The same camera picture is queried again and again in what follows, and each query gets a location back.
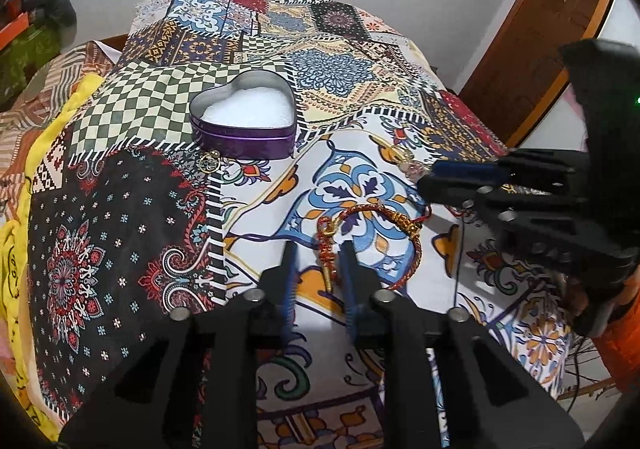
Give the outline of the orange box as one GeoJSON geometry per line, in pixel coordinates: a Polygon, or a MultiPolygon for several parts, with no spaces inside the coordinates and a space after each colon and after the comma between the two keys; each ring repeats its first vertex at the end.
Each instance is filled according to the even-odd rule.
{"type": "Polygon", "coordinates": [[[0,31],[0,50],[8,46],[15,38],[29,27],[28,13],[20,13],[14,20],[6,24],[0,31]]]}

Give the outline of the purple heart-shaped tin box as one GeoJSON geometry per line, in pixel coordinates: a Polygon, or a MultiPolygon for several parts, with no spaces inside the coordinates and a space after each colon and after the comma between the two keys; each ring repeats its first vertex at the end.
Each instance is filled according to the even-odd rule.
{"type": "Polygon", "coordinates": [[[267,70],[250,70],[190,100],[194,142],[240,160],[282,160],[294,151],[297,118],[288,81],[267,70]]]}

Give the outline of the brown wooden wardrobe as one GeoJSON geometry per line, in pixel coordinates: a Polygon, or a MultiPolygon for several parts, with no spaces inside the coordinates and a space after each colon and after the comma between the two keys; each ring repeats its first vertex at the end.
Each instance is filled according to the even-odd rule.
{"type": "Polygon", "coordinates": [[[523,140],[567,84],[559,48],[591,39],[613,0],[515,0],[460,97],[506,145],[523,140]]]}

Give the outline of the brown striped blanket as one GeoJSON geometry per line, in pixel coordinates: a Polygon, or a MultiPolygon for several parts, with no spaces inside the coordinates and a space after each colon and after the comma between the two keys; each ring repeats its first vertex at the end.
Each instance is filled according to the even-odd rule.
{"type": "Polygon", "coordinates": [[[28,151],[88,73],[106,76],[119,58],[100,43],[72,48],[40,68],[11,110],[1,114],[1,218],[12,220],[25,181],[28,151]]]}

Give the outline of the green patterned box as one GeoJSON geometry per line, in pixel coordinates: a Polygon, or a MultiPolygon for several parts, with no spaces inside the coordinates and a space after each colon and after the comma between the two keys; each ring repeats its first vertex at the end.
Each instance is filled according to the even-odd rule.
{"type": "Polygon", "coordinates": [[[31,26],[1,51],[1,110],[13,105],[28,82],[61,49],[58,30],[31,26]]]}

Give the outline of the gold and silver jewelry pile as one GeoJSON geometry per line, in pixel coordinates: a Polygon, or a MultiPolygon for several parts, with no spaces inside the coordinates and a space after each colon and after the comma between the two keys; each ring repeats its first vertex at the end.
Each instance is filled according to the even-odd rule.
{"type": "Polygon", "coordinates": [[[388,161],[398,167],[411,183],[416,183],[430,172],[430,168],[423,162],[416,160],[411,151],[398,146],[388,149],[388,161]]]}

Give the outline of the colourful patchwork bed cover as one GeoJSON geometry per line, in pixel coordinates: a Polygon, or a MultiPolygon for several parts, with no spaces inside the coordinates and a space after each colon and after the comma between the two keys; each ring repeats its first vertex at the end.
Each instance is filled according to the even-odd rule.
{"type": "Polygon", "coordinates": [[[297,245],[293,332],[258,359],[263,448],[382,443],[383,358],[350,344],[324,286],[316,230],[424,308],[465,308],[551,395],[568,332],[547,275],[500,253],[483,224],[423,202],[388,161],[484,161],[503,146],[413,44],[329,0],[149,0],[106,76],[86,74],[30,147],[23,398],[56,436],[153,322],[222,306],[297,245]],[[293,153],[240,160],[194,142],[198,90],[267,70],[290,84],[293,153]]]}

